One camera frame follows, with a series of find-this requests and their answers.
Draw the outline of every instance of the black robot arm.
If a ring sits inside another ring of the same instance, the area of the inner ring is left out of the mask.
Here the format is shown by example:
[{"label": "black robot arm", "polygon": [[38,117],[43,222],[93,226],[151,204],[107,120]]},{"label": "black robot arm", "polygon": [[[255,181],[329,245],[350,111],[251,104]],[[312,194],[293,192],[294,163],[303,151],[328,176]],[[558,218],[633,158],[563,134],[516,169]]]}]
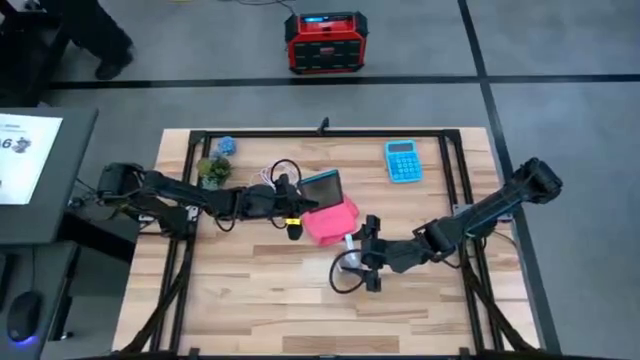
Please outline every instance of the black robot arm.
[{"label": "black robot arm", "polygon": [[[116,207],[134,220],[140,215],[151,216],[158,220],[163,233],[185,238],[189,232],[188,206],[201,209],[216,221],[233,223],[235,220],[299,218],[318,205],[303,198],[286,174],[280,175],[274,185],[275,189],[260,184],[205,190],[157,171],[144,171],[139,165],[114,163],[102,171],[97,193],[104,205]],[[176,201],[178,205],[168,205],[159,198]],[[287,227],[295,240],[301,234],[295,231],[301,230],[298,227],[300,225]]]},{"label": "black robot arm", "polygon": [[368,291],[380,291],[377,270],[389,265],[391,270],[403,273],[426,263],[439,262],[462,245],[467,238],[486,236],[495,227],[497,219],[523,202],[544,204],[560,194],[562,181],[549,166],[536,158],[523,164],[504,186],[484,200],[455,216],[433,220],[413,230],[413,239],[389,241],[379,239],[380,220],[367,216],[367,222],[354,239],[362,240],[361,262],[372,271],[346,268],[366,276]]}]

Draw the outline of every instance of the small potted plant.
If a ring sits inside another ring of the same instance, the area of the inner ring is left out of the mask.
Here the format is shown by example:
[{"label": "small potted plant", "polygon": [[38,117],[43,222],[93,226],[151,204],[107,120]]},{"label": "small potted plant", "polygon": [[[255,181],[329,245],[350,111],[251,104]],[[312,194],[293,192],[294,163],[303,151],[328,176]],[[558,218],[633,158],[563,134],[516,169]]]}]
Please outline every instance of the small potted plant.
[{"label": "small potted plant", "polygon": [[196,167],[202,179],[202,187],[207,190],[221,189],[231,176],[231,163],[224,156],[202,158]]}]

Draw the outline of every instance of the pink object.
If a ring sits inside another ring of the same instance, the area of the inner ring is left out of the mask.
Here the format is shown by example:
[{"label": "pink object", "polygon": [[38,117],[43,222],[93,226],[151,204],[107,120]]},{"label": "pink object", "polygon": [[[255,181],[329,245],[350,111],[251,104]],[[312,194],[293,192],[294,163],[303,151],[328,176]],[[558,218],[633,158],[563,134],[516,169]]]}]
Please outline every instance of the pink object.
[{"label": "pink object", "polygon": [[342,241],[345,235],[356,231],[360,211],[346,195],[342,204],[302,215],[302,225],[319,246]]}]

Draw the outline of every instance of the black floor line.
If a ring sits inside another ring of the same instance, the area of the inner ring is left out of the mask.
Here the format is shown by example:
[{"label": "black floor line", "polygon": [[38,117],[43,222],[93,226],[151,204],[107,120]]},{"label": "black floor line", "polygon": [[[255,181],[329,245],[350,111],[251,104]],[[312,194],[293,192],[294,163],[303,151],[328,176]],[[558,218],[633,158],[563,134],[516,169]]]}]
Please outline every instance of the black floor line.
[{"label": "black floor line", "polygon": [[[478,35],[473,25],[473,20],[471,19],[471,12],[467,1],[458,0],[458,6],[460,7],[460,15],[462,16],[464,28],[469,39],[473,62],[478,72],[480,90],[487,110],[489,125],[494,138],[502,173],[505,177],[508,177],[513,173],[513,166],[511,165],[511,157],[509,156],[509,150],[507,149],[507,143],[502,131],[498,108],[493,97],[493,92],[491,91],[491,84],[487,76],[487,69],[482,57]],[[549,307],[547,294],[544,290],[544,284],[542,283],[542,276],[540,275],[540,268],[533,248],[533,242],[531,241],[531,235],[529,234],[527,223],[521,209],[517,211],[515,225],[520,244],[520,255],[525,263],[524,268],[526,269],[529,289],[531,289],[531,295],[533,297],[533,299],[529,300],[533,305],[534,315],[537,316],[538,326],[541,330],[541,343],[548,351],[560,353],[560,342],[553,317],[551,316],[551,308]]]},{"label": "black floor line", "polygon": [[640,82],[640,74],[595,75],[412,75],[412,76],[345,76],[292,77],[247,79],[184,79],[184,80],[116,80],[116,81],[59,81],[50,90],[83,89],[170,89],[246,86],[314,86],[314,85],[411,85],[411,84],[477,84],[486,79],[491,84],[546,83],[610,83]]},{"label": "black floor line", "polygon": [[407,84],[472,84],[476,76],[367,76],[367,77],[295,77],[202,80],[131,80],[54,82],[51,90],[75,89],[162,89],[242,86],[313,86],[313,85],[407,85]]},{"label": "black floor line", "polygon": [[488,75],[487,80],[492,84],[640,82],[640,74]]}]

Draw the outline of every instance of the red box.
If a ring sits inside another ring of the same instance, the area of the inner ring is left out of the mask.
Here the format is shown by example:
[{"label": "red box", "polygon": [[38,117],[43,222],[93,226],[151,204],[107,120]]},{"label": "red box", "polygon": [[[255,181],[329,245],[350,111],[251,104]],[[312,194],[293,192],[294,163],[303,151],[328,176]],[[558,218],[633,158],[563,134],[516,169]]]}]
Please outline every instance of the red box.
[{"label": "red box", "polygon": [[291,15],[285,21],[289,69],[296,74],[358,71],[368,33],[360,12]]}]

